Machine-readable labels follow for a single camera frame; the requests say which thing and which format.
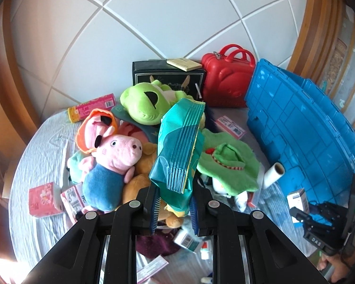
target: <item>green cloth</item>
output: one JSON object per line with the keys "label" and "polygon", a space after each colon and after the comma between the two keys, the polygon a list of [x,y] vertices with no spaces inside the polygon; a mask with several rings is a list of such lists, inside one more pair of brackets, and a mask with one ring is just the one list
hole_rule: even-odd
{"label": "green cloth", "polygon": [[197,170],[216,178],[229,195],[257,191],[260,164],[252,149],[229,133],[212,133],[203,129],[202,134],[204,148]]}

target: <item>human hand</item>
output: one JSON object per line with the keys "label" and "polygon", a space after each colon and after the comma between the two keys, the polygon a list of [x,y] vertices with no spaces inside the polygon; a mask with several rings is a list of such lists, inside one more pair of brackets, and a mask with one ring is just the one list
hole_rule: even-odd
{"label": "human hand", "polygon": [[[343,260],[349,266],[353,266],[355,264],[355,252],[351,257],[344,258]],[[334,256],[327,256],[322,254],[319,259],[317,269],[319,271],[325,269],[328,263],[334,266],[334,273],[330,278],[331,283],[336,283],[340,279],[345,278],[350,271],[350,269],[342,262],[340,254],[336,254]]]}

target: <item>blue plush body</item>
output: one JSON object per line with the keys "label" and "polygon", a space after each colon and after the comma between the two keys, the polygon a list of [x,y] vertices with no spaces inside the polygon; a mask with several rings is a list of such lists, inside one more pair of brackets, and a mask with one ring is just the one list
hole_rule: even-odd
{"label": "blue plush body", "polygon": [[120,204],[123,188],[123,175],[96,164],[84,179],[83,194],[92,207],[112,211]]}

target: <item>yellow notepad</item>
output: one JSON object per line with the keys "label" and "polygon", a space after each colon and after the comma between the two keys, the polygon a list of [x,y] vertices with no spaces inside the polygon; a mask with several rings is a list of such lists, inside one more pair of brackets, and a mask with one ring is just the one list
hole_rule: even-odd
{"label": "yellow notepad", "polygon": [[184,71],[190,71],[202,67],[201,64],[191,61],[187,58],[173,58],[171,60],[167,60],[167,64],[170,64]]}

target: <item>plastic bag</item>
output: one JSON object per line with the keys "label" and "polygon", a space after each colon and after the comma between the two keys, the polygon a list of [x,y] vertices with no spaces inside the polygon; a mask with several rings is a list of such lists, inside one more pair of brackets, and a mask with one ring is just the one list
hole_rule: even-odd
{"label": "plastic bag", "polygon": [[175,211],[186,211],[192,195],[192,181],[203,150],[199,130],[205,103],[181,99],[162,118],[158,136],[158,157],[150,179],[160,197]]}

